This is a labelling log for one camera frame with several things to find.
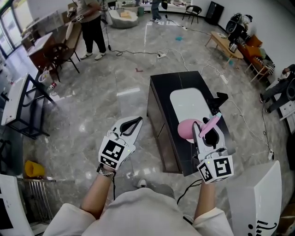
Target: bracelet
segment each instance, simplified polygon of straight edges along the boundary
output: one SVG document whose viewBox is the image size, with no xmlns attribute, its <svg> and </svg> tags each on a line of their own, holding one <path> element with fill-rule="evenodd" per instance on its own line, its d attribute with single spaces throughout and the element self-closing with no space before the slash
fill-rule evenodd
<svg viewBox="0 0 295 236">
<path fill-rule="evenodd" d="M 112 171 L 107 171 L 106 169 L 104 169 L 102 163 L 100 163 L 96 172 L 98 172 L 99 174 L 101 174 L 103 176 L 109 177 L 109 178 L 113 178 L 116 175 L 115 171 L 112 172 Z"/>
<path fill-rule="evenodd" d="M 81 22 L 84 19 L 83 15 L 77 16 L 76 17 L 77 21 Z"/>
</svg>

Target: forearm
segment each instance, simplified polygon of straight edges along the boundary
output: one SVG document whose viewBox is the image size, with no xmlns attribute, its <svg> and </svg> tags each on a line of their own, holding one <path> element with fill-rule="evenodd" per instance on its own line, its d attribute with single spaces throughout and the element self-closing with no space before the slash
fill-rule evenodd
<svg viewBox="0 0 295 236">
<path fill-rule="evenodd" d="M 215 208 L 215 184 L 202 181 L 195 218 Z"/>
<path fill-rule="evenodd" d="M 106 203 L 112 179 L 98 175 L 84 197 L 80 208 L 99 219 Z"/>
</svg>

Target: wooden table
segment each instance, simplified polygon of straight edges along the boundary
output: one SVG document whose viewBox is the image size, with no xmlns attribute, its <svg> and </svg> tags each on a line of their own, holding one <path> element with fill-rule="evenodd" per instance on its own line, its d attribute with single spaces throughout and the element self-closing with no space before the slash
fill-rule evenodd
<svg viewBox="0 0 295 236">
<path fill-rule="evenodd" d="M 37 41 L 35 42 L 35 46 L 33 46 L 28 51 L 28 57 L 41 73 L 44 71 L 45 67 L 48 67 L 48 65 L 51 65 L 51 67 L 53 68 L 52 63 L 44 57 L 44 52 L 46 51 L 46 49 L 53 44 L 56 44 L 56 41 L 53 37 L 53 34 L 49 33 L 42 38 L 37 39 Z"/>
<path fill-rule="evenodd" d="M 210 42 L 211 39 L 213 39 L 216 42 L 217 44 L 216 48 L 219 46 L 221 50 L 225 53 L 225 55 L 229 57 L 228 61 L 225 63 L 223 68 L 225 68 L 229 64 L 232 58 L 236 58 L 237 59 L 236 68 L 238 69 L 239 60 L 244 58 L 241 52 L 238 49 L 234 53 L 230 51 L 229 50 L 230 41 L 227 38 L 225 39 L 221 38 L 219 34 L 214 31 L 211 31 L 211 37 L 205 46 L 207 46 L 207 44 Z"/>
</svg>

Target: white sneaker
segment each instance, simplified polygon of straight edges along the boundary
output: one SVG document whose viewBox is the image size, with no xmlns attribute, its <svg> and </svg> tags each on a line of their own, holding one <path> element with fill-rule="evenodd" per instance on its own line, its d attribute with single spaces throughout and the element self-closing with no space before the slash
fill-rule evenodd
<svg viewBox="0 0 295 236">
<path fill-rule="evenodd" d="M 99 59 L 102 59 L 102 57 L 106 54 L 106 52 L 104 53 L 98 53 L 97 56 L 95 57 L 95 60 L 99 60 Z"/>
<path fill-rule="evenodd" d="M 87 57 L 90 57 L 92 53 L 85 53 L 84 56 L 80 57 L 81 60 L 86 59 Z"/>
<path fill-rule="evenodd" d="M 147 186 L 147 182 L 146 182 L 145 179 L 141 179 L 141 180 L 138 182 L 138 184 L 137 184 L 137 187 L 138 187 L 139 189 L 141 189 L 141 188 L 145 188 L 146 186 Z"/>
</svg>

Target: person standing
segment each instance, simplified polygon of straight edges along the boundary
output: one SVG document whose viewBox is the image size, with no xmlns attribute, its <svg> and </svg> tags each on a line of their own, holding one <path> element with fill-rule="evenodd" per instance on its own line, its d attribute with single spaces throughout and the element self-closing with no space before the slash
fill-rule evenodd
<svg viewBox="0 0 295 236">
<path fill-rule="evenodd" d="M 77 17 L 83 16 L 80 22 L 86 44 L 86 53 L 81 59 L 92 55 L 93 41 L 96 42 L 100 50 L 95 60 L 101 59 L 106 54 L 105 40 L 100 26 L 100 10 L 101 6 L 97 0 L 77 0 Z"/>
<path fill-rule="evenodd" d="M 152 1 L 152 16 L 151 21 L 154 21 L 155 23 L 159 23 L 162 19 L 162 17 L 159 14 L 159 5 L 162 2 L 162 0 L 153 0 Z"/>
<path fill-rule="evenodd" d="M 272 111 L 277 110 L 289 101 L 287 97 L 287 88 L 294 78 L 295 64 L 292 64 L 289 67 L 283 69 L 281 78 L 277 79 L 279 81 L 278 84 L 266 90 L 264 94 L 260 94 L 261 103 L 268 102 L 269 99 L 276 94 L 281 94 L 280 98 L 265 110 L 266 113 L 271 113 Z"/>
</svg>

